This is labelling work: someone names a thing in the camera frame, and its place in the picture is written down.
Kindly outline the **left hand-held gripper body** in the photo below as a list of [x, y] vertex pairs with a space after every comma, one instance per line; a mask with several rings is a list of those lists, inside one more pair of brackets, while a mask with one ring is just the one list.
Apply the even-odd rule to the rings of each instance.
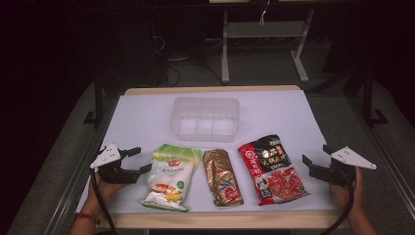
[[135, 184], [139, 178], [138, 170], [123, 169], [121, 167], [123, 159], [116, 144], [110, 144], [98, 152], [90, 168], [97, 168], [101, 179], [107, 183]]

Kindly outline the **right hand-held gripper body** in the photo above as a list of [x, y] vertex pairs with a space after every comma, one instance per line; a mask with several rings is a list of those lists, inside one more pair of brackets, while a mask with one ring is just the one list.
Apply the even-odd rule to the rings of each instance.
[[333, 185], [346, 186], [356, 178], [355, 168], [364, 167], [368, 169], [376, 169], [377, 166], [353, 150], [348, 146], [345, 146], [330, 156], [331, 163], [328, 168], [328, 173], [323, 177], [323, 181]]

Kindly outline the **white and green food packet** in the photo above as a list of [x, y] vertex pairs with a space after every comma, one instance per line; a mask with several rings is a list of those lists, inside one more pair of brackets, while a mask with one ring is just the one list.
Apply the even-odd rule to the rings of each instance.
[[187, 212], [183, 205], [202, 151], [195, 148], [163, 144], [152, 154], [152, 169], [148, 175], [148, 195], [140, 200], [146, 208]]

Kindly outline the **black and red food packet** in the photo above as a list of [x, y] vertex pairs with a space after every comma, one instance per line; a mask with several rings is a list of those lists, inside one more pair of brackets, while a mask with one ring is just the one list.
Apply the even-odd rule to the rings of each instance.
[[277, 134], [246, 143], [238, 151], [254, 182], [260, 207], [308, 195]]

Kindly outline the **gold and brown food packet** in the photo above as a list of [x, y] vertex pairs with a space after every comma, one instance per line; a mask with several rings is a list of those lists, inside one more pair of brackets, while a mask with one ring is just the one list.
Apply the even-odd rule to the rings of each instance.
[[217, 207], [233, 207], [244, 203], [228, 153], [223, 149], [205, 151], [203, 163], [207, 184]]

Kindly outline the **clear plastic container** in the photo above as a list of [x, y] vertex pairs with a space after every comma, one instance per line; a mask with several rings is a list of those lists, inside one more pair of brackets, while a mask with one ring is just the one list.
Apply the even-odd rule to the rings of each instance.
[[229, 143], [240, 123], [240, 102], [233, 98], [179, 97], [170, 126], [178, 140]]

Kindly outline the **person's left hand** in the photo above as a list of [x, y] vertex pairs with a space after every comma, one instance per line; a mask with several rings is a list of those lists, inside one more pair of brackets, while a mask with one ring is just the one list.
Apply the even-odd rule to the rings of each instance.
[[[102, 201], [106, 204], [110, 202], [115, 194], [124, 187], [126, 187], [126, 184], [110, 184], [100, 180], [98, 191], [101, 194]], [[100, 213], [100, 210], [101, 207], [94, 192], [93, 186], [92, 184], [89, 184], [88, 195], [81, 211], [97, 217]]]

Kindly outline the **person's right hand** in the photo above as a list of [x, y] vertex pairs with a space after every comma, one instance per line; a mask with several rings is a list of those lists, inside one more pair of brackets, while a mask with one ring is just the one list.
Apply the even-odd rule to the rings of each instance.
[[[354, 202], [349, 214], [364, 213], [364, 190], [362, 175], [359, 167], [356, 170], [356, 180], [354, 183]], [[348, 189], [339, 185], [329, 185], [334, 201], [340, 209], [344, 209], [349, 199]]]

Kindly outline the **white table mat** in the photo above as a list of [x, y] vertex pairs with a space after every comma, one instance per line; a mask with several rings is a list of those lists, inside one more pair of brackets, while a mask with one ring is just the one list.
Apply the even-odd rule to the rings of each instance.
[[[163, 144], [198, 148], [202, 151], [224, 149], [228, 152], [244, 203], [217, 207], [208, 188], [205, 168], [199, 165], [192, 177], [184, 205], [190, 212], [283, 212], [332, 211], [336, 208], [328, 185], [308, 175], [301, 157], [327, 165], [330, 157], [322, 150], [326, 143], [304, 93], [300, 90], [213, 92], [206, 97], [234, 98], [240, 102], [239, 130], [232, 142], [181, 141], [176, 138], [170, 117], [176, 94], [125, 95], [119, 98], [111, 123], [102, 142], [116, 144], [121, 150], [140, 147], [142, 152], [122, 161], [124, 168], [138, 168], [150, 162], [152, 153]], [[260, 206], [254, 183], [238, 148], [269, 134], [280, 137], [308, 195], [282, 205]]]

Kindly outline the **black metal stand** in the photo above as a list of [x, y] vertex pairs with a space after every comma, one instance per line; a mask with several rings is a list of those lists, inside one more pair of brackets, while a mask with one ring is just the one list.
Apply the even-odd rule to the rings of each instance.
[[373, 95], [373, 74], [369, 69], [364, 72], [363, 78], [363, 100], [362, 100], [362, 115], [365, 122], [373, 127], [375, 124], [388, 123], [385, 115], [381, 110], [374, 110], [372, 107]]
[[95, 101], [95, 111], [89, 112], [84, 119], [84, 123], [93, 124], [98, 126], [103, 119], [103, 85], [102, 79], [99, 74], [94, 78], [94, 101]]

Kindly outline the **white metal frame desk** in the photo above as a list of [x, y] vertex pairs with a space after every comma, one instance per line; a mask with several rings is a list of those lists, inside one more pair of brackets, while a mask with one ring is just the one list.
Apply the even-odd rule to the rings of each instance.
[[228, 13], [223, 13], [222, 25], [222, 53], [221, 53], [221, 81], [230, 82], [228, 64], [228, 39], [229, 38], [282, 38], [296, 37], [299, 44], [291, 52], [293, 63], [296, 67], [301, 82], [307, 83], [309, 78], [301, 61], [301, 52], [308, 35], [314, 10], [311, 9], [303, 21], [266, 22], [264, 15], [258, 22], [229, 22]]

